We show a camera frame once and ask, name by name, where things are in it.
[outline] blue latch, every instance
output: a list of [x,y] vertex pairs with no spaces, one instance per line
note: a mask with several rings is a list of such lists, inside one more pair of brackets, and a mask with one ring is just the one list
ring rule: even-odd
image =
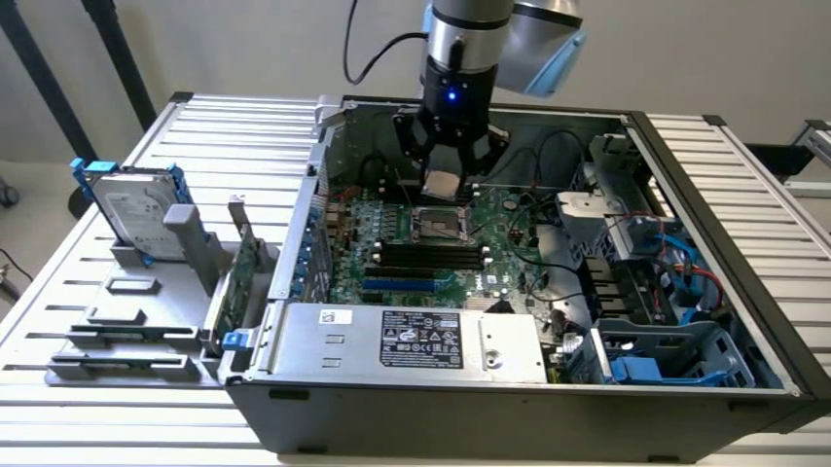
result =
[[92,187],[89,186],[89,182],[87,182],[87,177],[84,175],[84,164],[85,160],[81,158],[75,158],[72,162],[69,162],[69,168],[73,170],[73,179],[80,186],[80,192],[83,193],[87,199],[95,199],[92,195]]
[[193,198],[191,197],[191,191],[187,188],[181,167],[172,163],[168,167],[168,173],[171,174],[172,182],[176,185],[176,200],[181,204],[193,204]]
[[93,161],[84,169],[85,172],[97,174],[113,173],[116,170],[119,170],[119,163],[111,161]]
[[235,351],[245,350],[248,343],[248,335],[244,333],[227,333],[221,338],[221,350]]
[[727,377],[723,370],[703,377],[663,377],[659,362],[648,357],[619,357],[611,361],[611,376],[619,384],[714,387]]

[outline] slotted metal table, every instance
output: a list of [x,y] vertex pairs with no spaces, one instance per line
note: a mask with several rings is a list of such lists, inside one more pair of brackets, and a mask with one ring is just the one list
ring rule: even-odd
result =
[[[127,163],[164,167],[176,162],[181,166],[207,229],[223,241],[237,239],[224,203],[229,194],[244,194],[257,236],[280,244],[317,140],[316,106],[315,100],[200,94],[172,101]],[[728,129],[711,126],[700,117],[651,118],[816,358],[831,371],[827,234],[818,234],[815,223]],[[93,207],[0,323],[0,464],[471,465],[452,460],[276,456],[261,448],[219,387],[45,385],[45,364],[113,264],[112,240]],[[831,417],[790,435],[748,436],[699,465],[831,465]]]

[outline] cable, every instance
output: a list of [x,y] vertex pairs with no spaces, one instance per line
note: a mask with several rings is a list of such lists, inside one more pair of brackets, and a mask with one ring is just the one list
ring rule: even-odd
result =
[[555,136],[560,134],[567,134],[568,136],[571,136],[571,138],[574,138],[574,140],[576,141],[578,147],[580,148],[580,159],[583,162],[587,162],[588,154],[586,152],[586,143],[583,142],[583,138],[580,138],[580,136],[574,131],[566,128],[555,129],[551,133],[546,135],[546,137],[543,138],[543,141],[540,142],[540,145],[536,147],[536,154],[539,154],[542,157],[543,149],[546,149],[546,143],[548,142],[551,138],[554,138]]
[[627,219],[631,219],[632,217],[648,217],[648,218],[655,219],[656,221],[659,221],[659,232],[660,232],[660,236],[662,236],[659,258],[663,257],[663,254],[666,253],[666,237],[663,237],[663,232],[664,232],[663,219],[659,216],[656,216],[655,214],[652,214],[651,212],[643,212],[643,211],[632,211],[628,214],[623,215],[616,221],[614,221],[611,223],[611,225],[608,227],[606,227],[602,230],[600,235],[598,236],[598,241],[595,241],[595,247],[594,247],[595,255],[598,255],[599,252],[600,252],[600,244],[603,243],[603,240],[604,240],[607,234],[611,232],[611,229],[614,229],[614,227],[620,222],[623,222]]
[[536,276],[536,278],[534,279],[534,281],[531,282],[531,287],[528,287],[528,293],[524,296],[524,299],[528,300],[528,297],[534,297],[539,302],[543,302],[546,304],[555,304],[556,302],[562,302],[563,300],[568,300],[572,299],[574,297],[580,297],[584,296],[586,294],[583,292],[576,292],[574,294],[566,295],[564,297],[560,297],[558,299],[543,299],[542,297],[539,297],[535,294],[535,289],[536,289],[536,284],[539,283],[540,279],[548,275],[547,272],[543,272],[540,275]]
[[[678,271],[684,270],[684,265],[672,265],[672,266],[675,267],[675,270]],[[699,268],[698,266],[692,266],[692,274],[702,275],[703,277],[710,279],[712,283],[715,284],[715,288],[718,289],[718,294],[715,296],[715,306],[720,307],[723,305],[723,300],[724,300],[724,287],[722,286],[722,281],[718,279],[718,277],[715,276],[712,272],[710,272],[706,269]]]
[[378,52],[378,54],[375,54],[372,59],[368,61],[367,67],[364,68],[364,71],[362,71],[362,74],[359,75],[359,77],[354,79],[352,73],[350,73],[350,37],[352,36],[352,19],[355,18],[355,9],[358,8],[358,6],[359,6],[359,0],[352,0],[352,7],[350,8],[350,19],[347,20],[347,37],[343,42],[343,75],[347,78],[347,81],[350,82],[350,84],[354,86],[362,83],[362,81],[367,77],[368,72],[372,69],[372,66],[375,66],[375,63],[380,60],[380,58],[387,53],[387,51],[395,47],[396,44],[399,44],[400,42],[408,39],[427,40],[426,32],[408,32],[395,37],[383,47],[380,52]]
[[362,163],[359,164],[359,177],[358,180],[355,182],[355,184],[359,187],[366,187],[367,186],[367,180],[364,180],[364,172],[367,171],[367,164],[372,161],[382,161],[384,166],[387,166],[390,164],[390,161],[387,160],[387,157],[379,152],[379,151],[374,151],[371,153],[368,153],[363,158],[362,158]]
[[670,282],[672,284],[676,283],[678,274],[675,273],[675,266],[668,265],[666,262],[663,262],[662,260],[656,258],[647,258],[647,261],[652,263],[655,266],[658,266],[659,269],[663,270],[663,272],[666,272],[666,275],[670,276]]
[[12,258],[12,255],[9,255],[9,252],[5,251],[3,248],[0,248],[0,253],[3,253],[5,255],[7,259],[9,260],[9,263],[12,264],[15,269],[19,270],[21,272],[21,274],[25,276],[25,278],[28,279],[28,282],[33,282],[35,279],[32,278],[31,274],[28,272],[25,272],[25,269],[23,269],[20,267],[20,265],[15,261],[15,258]]
[[568,294],[564,297],[560,297],[558,299],[543,299],[542,297],[539,297],[534,291],[531,291],[531,293],[528,294],[531,297],[534,297],[539,302],[543,302],[546,304],[555,304],[556,302],[562,302],[563,300],[568,300],[572,299],[574,297],[583,297],[586,294],[583,292],[576,292],[574,294]]
[[[554,201],[547,201],[547,202],[540,202],[538,203],[539,207],[543,208],[547,205],[554,204]],[[522,217],[522,215],[528,212],[528,209],[531,209],[532,206],[535,206],[536,204],[528,204],[527,206],[524,206],[524,208],[516,213],[516,215],[514,216],[514,220],[511,221],[511,224],[508,225],[508,232],[511,231],[511,229],[514,227],[516,227],[516,222],[519,222],[519,218]],[[522,256],[519,254],[519,252],[516,251],[516,248],[514,246],[514,243],[508,240],[508,248],[511,249],[511,252],[514,253],[514,255],[519,258],[520,261],[523,261],[524,263],[527,263],[528,265],[534,265],[534,266],[544,266],[548,268],[559,268],[563,270],[567,270],[568,272],[571,272],[572,274],[576,275],[576,270],[574,268],[570,268],[566,265],[559,265],[558,263],[543,263],[542,261],[536,261],[536,260],[531,260],[530,258],[526,258],[524,256]]]

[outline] power supply label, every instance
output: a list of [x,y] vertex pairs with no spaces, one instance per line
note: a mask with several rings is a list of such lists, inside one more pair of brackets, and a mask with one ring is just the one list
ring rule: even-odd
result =
[[458,313],[388,311],[380,326],[384,367],[464,367],[463,333]]

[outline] gray plastic part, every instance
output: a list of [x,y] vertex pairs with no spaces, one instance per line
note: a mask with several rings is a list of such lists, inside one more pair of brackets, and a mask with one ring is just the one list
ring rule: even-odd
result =
[[[280,250],[276,250],[276,257],[279,258]],[[276,267],[276,258],[269,255],[265,242],[257,238],[257,272],[273,272]]]
[[251,229],[251,222],[248,221],[248,214],[245,214],[245,201],[239,196],[231,196],[228,200],[228,212],[231,213],[231,220],[237,232],[243,232],[243,226],[248,226]]
[[[163,224],[179,238],[187,263],[196,271],[205,293],[213,295],[220,280],[220,246],[213,235],[205,241],[199,209],[193,204],[172,205]],[[211,244],[212,238],[217,248]]]
[[64,353],[55,355],[47,366],[61,379],[95,379],[127,369],[149,370],[156,377],[167,381],[187,381],[201,377],[199,368],[187,355],[124,358]]
[[123,268],[147,268],[141,252],[133,246],[119,245],[116,240],[109,251]]
[[203,349],[201,353],[199,354],[199,361],[201,362],[203,367],[205,368],[205,371],[208,372],[208,375],[216,378],[217,371],[220,370],[221,358],[211,356],[208,354],[208,351]]
[[173,348],[200,347],[199,328],[73,324],[67,339],[77,348],[107,347],[113,342],[163,342]]
[[161,289],[161,282],[152,275],[111,276],[104,287],[111,294],[156,295]]
[[144,314],[141,308],[101,310],[96,306],[89,306],[84,319],[91,324],[129,324],[137,326],[144,324],[147,314]]

